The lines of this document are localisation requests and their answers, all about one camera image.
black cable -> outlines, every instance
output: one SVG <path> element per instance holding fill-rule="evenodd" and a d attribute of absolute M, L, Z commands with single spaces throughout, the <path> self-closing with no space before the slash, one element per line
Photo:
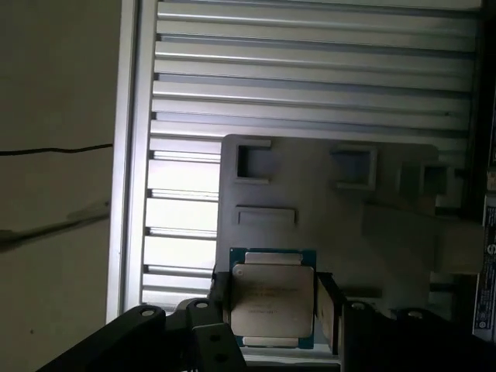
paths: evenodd
<path fill-rule="evenodd" d="M 40 149 L 0 151 L 0 157 L 14 157 L 17 155 L 30 155 L 32 153 L 85 153 L 86 151 L 107 149 L 112 146 L 113 145 L 111 143 L 106 143 L 103 145 L 82 147 L 80 149 L 61 149 L 58 147 L 43 147 Z"/>

rectangular opening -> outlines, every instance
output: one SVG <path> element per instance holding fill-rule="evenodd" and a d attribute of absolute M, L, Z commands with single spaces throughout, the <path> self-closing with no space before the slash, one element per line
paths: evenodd
<path fill-rule="evenodd" d="M 238 146 L 237 177 L 270 180 L 276 161 L 270 147 Z"/>
<path fill-rule="evenodd" d="M 442 165 L 424 167 L 424 195 L 445 195 L 448 188 L 448 169 Z"/>
<path fill-rule="evenodd" d="M 368 184 L 370 175 L 370 152 L 344 150 L 332 153 L 339 165 L 339 182 Z"/>
<path fill-rule="evenodd" d="M 236 224 L 252 225 L 266 228 L 293 228 L 296 223 L 296 211 L 282 208 L 258 208 L 236 206 Z"/>
<path fill-rule="evenodd" d="M 343 146 L 331 152 L 338 165 L 338 188 L 374 190 L 377 151 L 365 146 Z"/>

sticker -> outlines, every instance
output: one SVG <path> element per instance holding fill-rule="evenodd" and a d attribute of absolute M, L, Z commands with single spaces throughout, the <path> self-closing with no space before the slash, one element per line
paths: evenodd
<path fill-rule="evenodd" d="M 496 207 L 487 207 L 484 231 L 484 262 L 479 274 L 475 329 L 493 329 L 496 300 Z"/>
<path fill-rule="evenodd" d="M 487 190 L 496 191 L 496 172 L 493 170 L 487 173 Z"/>
<path fill-rule="evenodd" d="M 493 122 L 492 122 L 492 138 L 491 138 L 491 147 L 490 147 L 490 156 L 489 156 L 489 167 L 496 166 L 496 111 L 493 113 Z"/>

beige wall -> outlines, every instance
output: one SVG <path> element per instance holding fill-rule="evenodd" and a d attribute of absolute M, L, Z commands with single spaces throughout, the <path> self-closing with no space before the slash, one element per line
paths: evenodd
<path fill-rule="evenodd" d="M 0 150 L 110 143 L 119 0 L 0 2 Z M 112 150 L 0 157 L 0 229 L 111 192 Z M 0 370 L 34 370 L 105 321 L 108 222 L 0 253 Z"/>

screw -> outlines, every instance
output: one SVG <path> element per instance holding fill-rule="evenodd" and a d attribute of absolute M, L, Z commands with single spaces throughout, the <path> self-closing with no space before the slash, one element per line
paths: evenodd
<path fill-rule="evenodd" d="M 424 315 L 422 315 L 421 312 L 417 312 L 415 310 L 408 312 L 408 316 L 411 316 L 412 318 L 416 318 L 416 319 L 422 319 L 424 317 Z"/>
<path fill-rule="evenodd" d="M 145 310 L 144 312 L 141 313 L 142 316 L 150 316 L 155 314 L 154 310 Z"/>
<path fill-rule="evenodd" d="M 362 304 L 361 302 L 354 302 L 353 304 L 351 304 L 351 308 L 353 308 L 355 310 L 364 310 L 365 305 Z"/>

